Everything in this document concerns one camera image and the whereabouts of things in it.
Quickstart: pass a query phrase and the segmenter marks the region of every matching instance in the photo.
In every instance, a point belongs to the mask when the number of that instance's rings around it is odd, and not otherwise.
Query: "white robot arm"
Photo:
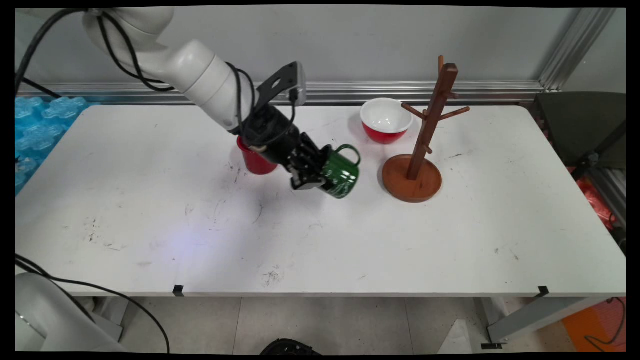
[[[92,11],[84,15],[84,28],[91,41],[106,53],[108,50],[96,17],[99,13]],[[173,7],[98,11],[108,12],[124,28],[136,50],[140,68],[149,77],[175,87],[227,131],[233,131],[238,122],[244,120],[236,117],[236,77],[219,56],[197,40],[180,49],[157,43],[157,38],[173,19]],[[105,21],[104,24],[115,56],[133,69],[124,39],[110,22]],[[243,117],[246,117],[252,105],[252,91],[246,77],[241,76],[241,82],[241,109]]]
[[[331,145],[319,149],[293,124],[294,115],[288,119],[269,104],[281,93],[288,95],[293,106],[305,102],[306,84],[301,63],[285,65],[253,89],[246,73],[239,74],[235,67],[197,40],[179,49],[157,43],[173,19],[172,7],[80,10],[85,11],[83,25],[91,41],[109,54],[110,45],[112,57],[121,66],[132,69],[137,65],[136,72],[141,74],[135,77],[148,76],[183,93],[222,128],[242,136],[245,145],[270,162],[282,165],[292,174],[294,190],[321,188],[332,193],[334,184],[322,174],[333,151]],[[18,11],[39,17],[54,12]]]

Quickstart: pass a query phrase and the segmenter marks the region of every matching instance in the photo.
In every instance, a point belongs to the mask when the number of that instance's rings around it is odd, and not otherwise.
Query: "blue foam padding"
[[[97,102],[61,97],[45,102],[39,97],[15,98],[15,194],[22,190],[78,115]]]

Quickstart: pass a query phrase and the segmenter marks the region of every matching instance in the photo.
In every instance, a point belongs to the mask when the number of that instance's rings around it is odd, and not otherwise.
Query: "bowl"
[[[362,127],[369,137],[379,143],[392,143],[409,129],[413,117],[398,100],[380,97],[365,102],[360,108]]]

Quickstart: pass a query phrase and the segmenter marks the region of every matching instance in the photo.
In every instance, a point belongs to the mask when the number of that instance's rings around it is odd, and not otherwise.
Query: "orange object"
[[[627,304],[627,298],[620,298],[622,302]],[[567,316],[563,320],[573,346],[579,352],[599,352],[585,336],[592,336],[604,342],[609,342],[616,335],[616,331],[622,321],[622,306],[617,300],[608,304],[606,301],[582,310],[571,316]],[[611,345],[601,344],[593,339],[591,341],[597,344],[606,352],[626,352],[627,351],[627,321],[623,325],[618,338]]]

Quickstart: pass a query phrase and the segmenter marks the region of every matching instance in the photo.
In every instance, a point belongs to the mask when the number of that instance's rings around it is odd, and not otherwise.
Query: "black object on floor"
[[[264,348],[260,355],[321,356],[312,347],[291,339],[277,339]]]

